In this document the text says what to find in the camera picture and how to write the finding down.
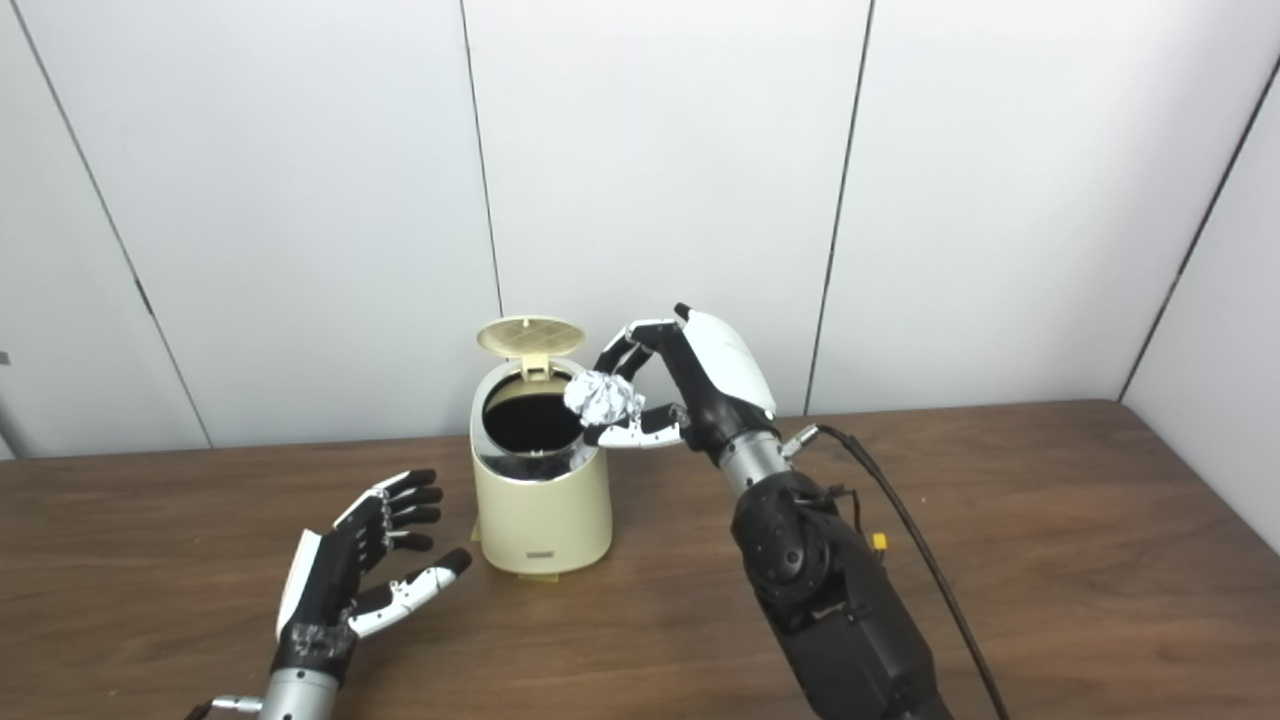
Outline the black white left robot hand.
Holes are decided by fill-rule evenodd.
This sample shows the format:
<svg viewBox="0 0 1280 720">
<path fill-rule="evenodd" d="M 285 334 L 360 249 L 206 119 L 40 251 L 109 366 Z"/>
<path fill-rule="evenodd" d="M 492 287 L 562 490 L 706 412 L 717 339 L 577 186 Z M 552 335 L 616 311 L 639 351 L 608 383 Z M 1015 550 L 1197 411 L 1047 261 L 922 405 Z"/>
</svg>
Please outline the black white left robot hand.
<svg viewBox="0 0 1280 720">
<path fill-rule="evenodd" d="M 362 639 L 439 596 L 472 562 L 453 548 L 435 562 L 369 589 L 364 579 L 394 551 L 428 552 L 413 527 L 442 519 L 436 471 L 398 473 L 365 489 L 325 532 L 300 537 L 276 612 L 271 670 L 319 674 L 344 685 Z"/>
</svg>

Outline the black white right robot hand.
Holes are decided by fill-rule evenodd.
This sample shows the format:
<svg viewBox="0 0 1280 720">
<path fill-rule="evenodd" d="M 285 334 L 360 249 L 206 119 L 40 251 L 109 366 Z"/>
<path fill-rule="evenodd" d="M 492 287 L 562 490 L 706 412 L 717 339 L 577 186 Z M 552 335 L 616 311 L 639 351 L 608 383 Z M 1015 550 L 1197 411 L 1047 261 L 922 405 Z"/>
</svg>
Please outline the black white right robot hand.
<svg viewBox="0 0 1280 720">
<path fill-rule="evenodd" d="M 639 369 L 660 357 L 678 400 L 625 410 L 613 421 L 584 421 L 582 441 L 591 447 L 649 448 L 684 443 L 714 465 L 740 436 L 774 433 L 777 404 L 764 373 L 745 341 L 718 316 L 675 307 L 675 319 L 627 324 L 600 352 L 593 372 L 631 387 Z"/>
</svg>

